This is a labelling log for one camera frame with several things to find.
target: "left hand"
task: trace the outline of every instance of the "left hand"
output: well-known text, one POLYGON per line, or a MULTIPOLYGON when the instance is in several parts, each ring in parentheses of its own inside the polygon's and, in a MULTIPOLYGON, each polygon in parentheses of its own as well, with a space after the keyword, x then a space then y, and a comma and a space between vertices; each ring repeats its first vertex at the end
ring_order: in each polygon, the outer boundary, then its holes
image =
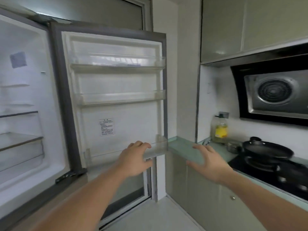
POLYGON ((127 177, 141 174, 153 165, 152 160, 143 160, 145 150, 151 147, 149 143, 143 143, 141 141, 131 143, 122 151, 116 162, 116 166, 122 170, 127 177))

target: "frying pan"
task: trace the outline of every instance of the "frying pan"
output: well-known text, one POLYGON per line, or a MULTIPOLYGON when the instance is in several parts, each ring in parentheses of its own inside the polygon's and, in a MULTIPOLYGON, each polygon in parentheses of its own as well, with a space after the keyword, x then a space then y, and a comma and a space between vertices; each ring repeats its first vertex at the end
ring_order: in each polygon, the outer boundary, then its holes
POLYGON ((277 163, 278 160, 290 159, 294 152, 282 145, 251 137, 249 141, 243 143, 242 154, 264 163, 277 163))

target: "cabinet door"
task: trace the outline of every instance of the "cabinet door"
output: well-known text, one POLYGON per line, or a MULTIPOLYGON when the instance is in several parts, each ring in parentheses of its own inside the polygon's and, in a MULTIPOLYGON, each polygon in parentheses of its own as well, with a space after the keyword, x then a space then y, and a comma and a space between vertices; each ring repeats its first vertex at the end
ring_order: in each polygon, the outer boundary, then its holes
POLYGON ((186 210, 186 160, 168 151, 166 153, 166 192, 186 210))
POLYGON ((231 190, 220 186, 218 230, 266 231, 249 208, 231 190))
POLYGON ((187 212, 206 231, 217 231, 222 217, 218 213, 219 185, 188 167, 187 212))
POLYGON ((241 51, 245 0, 204 0, 201 61, 241 51))
POLYGON ((247 0, 244 50, 308 36, 308 0, 247 0))

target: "hand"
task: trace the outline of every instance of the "hand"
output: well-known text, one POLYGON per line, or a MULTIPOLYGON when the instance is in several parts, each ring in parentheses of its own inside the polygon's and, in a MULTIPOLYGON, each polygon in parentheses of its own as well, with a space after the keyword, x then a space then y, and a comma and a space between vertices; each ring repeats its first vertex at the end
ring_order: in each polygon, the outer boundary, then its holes
POLYGON ((201 152, 205 163, 204 165, 200 165, 187 161, 187 165, 202 174, 205 178, 219 184, 225 184, 228 176, 234 173, 227 162, 211 146, 195 145, 193 148, 201 152))
POLYGON ((147 148, 152 146, 149 143, 137 141, 131 143, 125 150, 122 151, 117 160, 116 167, 121 169, 125 176, 137 176, 143 171, 152 167, 152 160, 144 161, 143 154, 147 148))

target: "gas stove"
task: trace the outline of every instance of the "gas stove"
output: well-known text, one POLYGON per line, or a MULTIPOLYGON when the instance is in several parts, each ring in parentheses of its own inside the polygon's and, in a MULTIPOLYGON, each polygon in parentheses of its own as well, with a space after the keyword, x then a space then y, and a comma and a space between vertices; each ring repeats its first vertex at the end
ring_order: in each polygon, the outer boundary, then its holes
POLYGON ((235 171, 308 201, 308 168, 304 165, 289 160, 266 164, 240 155, 229 165, 235 171))

